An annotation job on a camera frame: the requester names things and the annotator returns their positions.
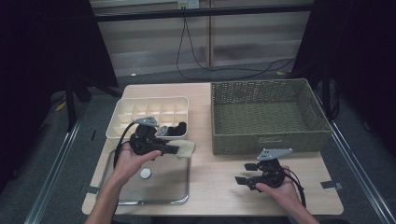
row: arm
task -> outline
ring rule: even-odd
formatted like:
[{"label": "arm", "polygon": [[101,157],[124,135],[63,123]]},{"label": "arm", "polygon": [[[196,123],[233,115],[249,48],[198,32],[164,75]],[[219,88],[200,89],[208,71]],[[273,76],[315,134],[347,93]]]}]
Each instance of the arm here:
[{"label": "arm", "polygon": [[143,163],[154,160],[160,155],[161,151],[156,150],[137,156],[129,144],[124,144],[117,166],[102,187],[95,206],[85,223],[111,223],[122,187],[139,171]]},{"label": "arm", "polygon": [[256,188],[270,194],[298,223],[318,224],[318,221],[300,203],[294,184],[288,177],[277,189],[270,188],[262,183],[256,184]]}]

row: woven basket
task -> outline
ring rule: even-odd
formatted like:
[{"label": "woven basket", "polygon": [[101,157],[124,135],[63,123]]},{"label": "woven basket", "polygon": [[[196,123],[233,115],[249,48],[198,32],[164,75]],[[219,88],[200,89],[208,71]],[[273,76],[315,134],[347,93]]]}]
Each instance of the woven basket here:
[{"label": "woven basket", "polygon": [[305,79],[211,83],[213,154],[319,151],[332,135]]}]

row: gray floor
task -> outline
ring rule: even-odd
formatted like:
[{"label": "gray floor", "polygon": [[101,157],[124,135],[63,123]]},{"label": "gray floor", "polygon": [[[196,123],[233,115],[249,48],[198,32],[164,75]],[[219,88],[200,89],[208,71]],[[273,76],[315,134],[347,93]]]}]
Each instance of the gray floor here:
[{"label": "gray floor", "polygon": [[[261,67],[265,64],[246,64],[238,67]],[[146,83],[180,83],[213,81],[218,79],[240,78],[250,76],[247,71],[226,71],[209,73],[202,69],[183,71],[188,77],[202,80],[186,79],[178,72],[143,75],[137,77],[120,77],[120,91],[127,85]],[[275,72],[261,74],[250,79],[282,78]],[[87,104],[87,111],[81,117],[78,135],[66,156],[65,164],[56,180],[44,213],[38,220],[40,223],[82,223],[86,216],[81,212],[85,195],[81,188],[89,186],[96,167],[103,143],[106,140],[106,128],[112,116],[114,106],[119,100],[101,91],[91,89],[92,100]],[[44,185],[51,166],[62,146],[66,136],[67,115],[65,109],[55,112],[54,107],[43,123],[40,138],[35,150],[19,172],[19,177],[10,181],[0,195],[0,223],[23,223],[34,205],[41,187]],[[341,96],[340,114],[335,120],[346,137],[351,151],[373,180],[380,194],[386,200],[391,211],[396,209],[396,159],[383,147],[379,137],[373,132],[367,132],[362,125],[364,120],[354,110],[348,101]],[[356,177],[351,172],[347,162],[341,155],[334,141],[321,150],[321,154],[332,180],[340,182],[343,189],[338,190],[345,211],[340,216],[350,223],[381,223],[377,212],[367,199]],[[317,216],[318,219],[330,216]],[[150,223],[149,217],[116,216],[115,220],[128,223]],[[186,223],[189,218],[178,218],[175,222]],[[257,217],[238,219],[235,217],[206,218],[204,223],[275,223],[274,220]]]}]

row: glass tray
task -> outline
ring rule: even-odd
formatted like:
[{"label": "glass tray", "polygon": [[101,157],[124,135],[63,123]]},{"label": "glass tray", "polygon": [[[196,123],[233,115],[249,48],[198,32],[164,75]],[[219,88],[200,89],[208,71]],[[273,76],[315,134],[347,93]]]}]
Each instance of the glass tray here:
[{"label": "glass tray", "polygon": [[[100,189],[113,171],[113,150],[106,163]],[[183,204],[189,197],[191,159],[178,160],[175,155],[164,154],[155,161],[147,161],[122,188],[119,205]],[[151,176],[143,179],[142,169],[149,168]]]}]

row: plastic container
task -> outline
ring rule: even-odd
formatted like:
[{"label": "plastic container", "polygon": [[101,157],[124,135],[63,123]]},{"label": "plastic container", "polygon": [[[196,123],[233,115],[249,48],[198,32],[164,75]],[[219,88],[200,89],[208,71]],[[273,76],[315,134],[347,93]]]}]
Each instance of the plastic container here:
[{"label": "plastic container", "polygon": [[211,83],[213,154],[319,151],[332,135],[305,79]]},{"label": "plastic container", "polygon": [[[188,132],[189,100],[186,97],[161,97],[161,98],[123,98],[117,102],[111,121],[106,131],[110,140],[120,141],[125,128],[134,119],[154,117],[159,123],[160,130],[163,126],[176,127],[180,122],[186,122],[186,132],[181,136],[161,136],[163,139],[186,139]],[[129,138],[138,125],[132,126],[125,139]]]}]

